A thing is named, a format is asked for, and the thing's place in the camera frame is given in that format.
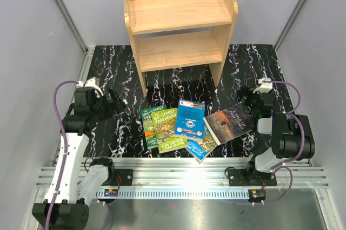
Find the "dark green 104-Storey Treehouse book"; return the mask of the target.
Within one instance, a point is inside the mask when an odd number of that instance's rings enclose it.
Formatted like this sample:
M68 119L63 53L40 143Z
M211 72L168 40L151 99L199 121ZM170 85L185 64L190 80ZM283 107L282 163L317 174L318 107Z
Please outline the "dark green 104-Storey Treehouse book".
M145 141L148 149L152 149L158 146L154 125L152 122L152 113L165 110L166 108L166 105L160 105L141 110Z

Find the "dark Tale of Two Cities book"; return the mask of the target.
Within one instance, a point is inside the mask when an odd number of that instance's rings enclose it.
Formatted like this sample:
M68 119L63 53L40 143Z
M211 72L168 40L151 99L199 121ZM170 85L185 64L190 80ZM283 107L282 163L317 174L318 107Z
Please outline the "dark Tale of Two Cities book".
M254 128L252 118L241 105L205 116L204 122L217 145L225 144Z

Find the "lime green 65-Storey Treehouse book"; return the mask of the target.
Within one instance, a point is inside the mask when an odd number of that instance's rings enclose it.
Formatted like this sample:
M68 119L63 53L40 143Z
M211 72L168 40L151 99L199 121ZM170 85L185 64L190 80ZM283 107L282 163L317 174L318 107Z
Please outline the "lime green 65-Storey Treehouse book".
M153 112L151 118L159 154L176 151L188 146L186 139L175 137L177 108Z

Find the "blue back-cover book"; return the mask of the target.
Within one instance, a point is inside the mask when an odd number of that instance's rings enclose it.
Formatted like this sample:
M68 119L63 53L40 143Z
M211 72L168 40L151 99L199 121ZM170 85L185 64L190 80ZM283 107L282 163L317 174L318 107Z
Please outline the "blue back-cover book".
M204 139L205 104L180 99L177 108L175 137L201 142Z

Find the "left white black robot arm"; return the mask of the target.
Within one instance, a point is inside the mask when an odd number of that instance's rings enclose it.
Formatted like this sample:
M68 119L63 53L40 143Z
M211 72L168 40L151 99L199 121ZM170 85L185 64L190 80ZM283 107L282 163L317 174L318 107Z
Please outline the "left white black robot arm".
M44 200L32 208L45 229L85 229L97 190L122 181L110 158L93 158L86 176L78 179L92 128L126 107L113 89L108 92L110 99L95 86L78 87L66 115L58 119L61 146L54 176Z

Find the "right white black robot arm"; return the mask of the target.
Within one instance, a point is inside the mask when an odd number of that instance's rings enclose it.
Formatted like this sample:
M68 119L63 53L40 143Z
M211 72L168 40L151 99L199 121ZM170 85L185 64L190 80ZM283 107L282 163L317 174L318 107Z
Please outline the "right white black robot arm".
M242 86L237 99L245 97L244 105L255 118L255 129L271 136L271 146L254 156L244 169L234 176L243 186L275 186L275 173L289 162L310 159L315 154L315 142L309 119L305 115L285 114L272 110L275 97L270 90Z

